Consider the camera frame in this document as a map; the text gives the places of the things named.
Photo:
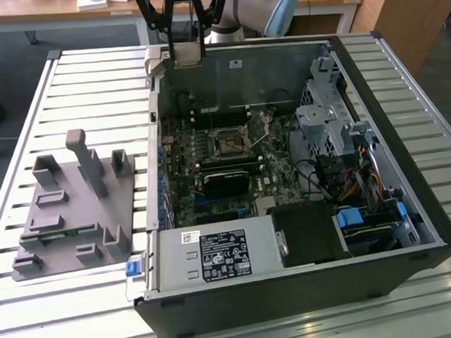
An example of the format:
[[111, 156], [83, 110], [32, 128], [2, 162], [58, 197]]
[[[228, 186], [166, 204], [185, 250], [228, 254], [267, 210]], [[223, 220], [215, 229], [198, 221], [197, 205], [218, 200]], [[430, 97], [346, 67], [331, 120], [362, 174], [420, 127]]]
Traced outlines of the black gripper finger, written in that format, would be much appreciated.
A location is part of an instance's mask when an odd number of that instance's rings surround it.
[[205, 56], [205, 31], [221, 21], [226, 0], [211, 0], [207, 8], [202, 0], [192, 0], [194, 11], [199, 22], [199, 47], [201, 58]]
[[170, 58], [175, 60], [175, 44], [172, 37], [172, 20], [174, 5], [177, 0], [163, 0], [162, 11], [158, 12], [150, 0], [135, 0], [147, 26], [151, 30], [165, 33], [168, 41]]

